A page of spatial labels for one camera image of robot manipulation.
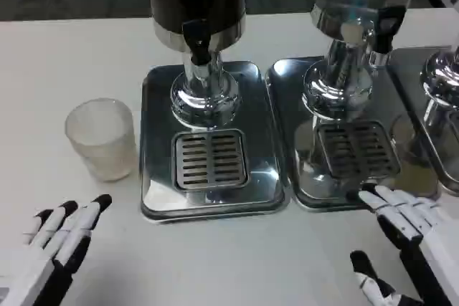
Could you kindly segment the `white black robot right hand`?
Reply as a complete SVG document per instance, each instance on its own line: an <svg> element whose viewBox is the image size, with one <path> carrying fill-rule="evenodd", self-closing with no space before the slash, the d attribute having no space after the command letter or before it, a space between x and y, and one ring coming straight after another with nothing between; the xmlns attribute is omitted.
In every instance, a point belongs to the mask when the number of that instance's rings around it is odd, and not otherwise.
<svg viewBox="0 0 459 306"><path fill-rule="evenodd" d="M419 295L396 291L378 276L365 252L354 250L350 260L357 284L371 305L458 304L457 218L432 199L380 184L367 184L347 197L376 216Z"/></svg>

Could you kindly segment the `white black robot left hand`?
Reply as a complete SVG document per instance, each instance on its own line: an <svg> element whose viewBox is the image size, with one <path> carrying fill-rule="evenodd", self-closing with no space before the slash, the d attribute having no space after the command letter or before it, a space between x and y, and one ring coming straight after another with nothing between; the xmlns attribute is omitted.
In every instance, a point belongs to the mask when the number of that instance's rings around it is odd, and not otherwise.
<svg viewBox="0 0 459 306"><path fill-rule="evenodd" d="M35 214L1 270L1 304L60 305L111 204L111 195L102 194L85 206L66 201Z"/></svg>

